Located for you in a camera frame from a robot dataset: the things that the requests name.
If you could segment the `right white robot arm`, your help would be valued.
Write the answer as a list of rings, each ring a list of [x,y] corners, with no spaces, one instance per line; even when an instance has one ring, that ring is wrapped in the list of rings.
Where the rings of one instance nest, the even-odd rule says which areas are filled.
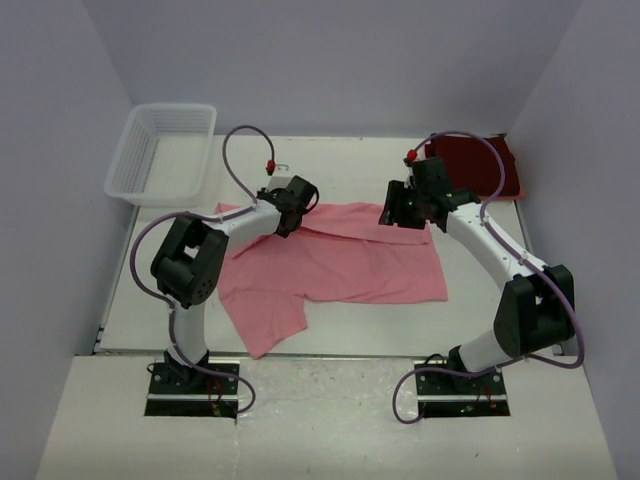
[[[501,291],[490,330],[450,350],[448,385],[467,393],[482,373],[575,338],[570,271],[547,265],[496,225],[485,201],[453,186],[442,158],[416,160],[409,170],[407,180],[389,182],[380,224],[438,227],[466,248]]]

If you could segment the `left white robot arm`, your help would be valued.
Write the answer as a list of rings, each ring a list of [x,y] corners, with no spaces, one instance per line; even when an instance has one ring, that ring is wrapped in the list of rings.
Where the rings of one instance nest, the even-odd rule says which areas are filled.
[[[177,363],[172,380],[195,393],[208,379],[204,304],[216,289],[226,255],[269,235],[288,237],[319,200],[316,186],[293,176],[275,179],[252,204],[206,217],[175,216],[150,267],[157,289],[170,300],[167,356]]]

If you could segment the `pink t shirt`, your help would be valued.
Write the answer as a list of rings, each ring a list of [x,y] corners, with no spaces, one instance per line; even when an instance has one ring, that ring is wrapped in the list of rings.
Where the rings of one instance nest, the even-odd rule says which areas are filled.
[[[447,301],[430,231],[381,225],[381,210],[321,204],[288,237],[263,236],[226,255],[217,291],[251,357],[307,328],[306,301]]]

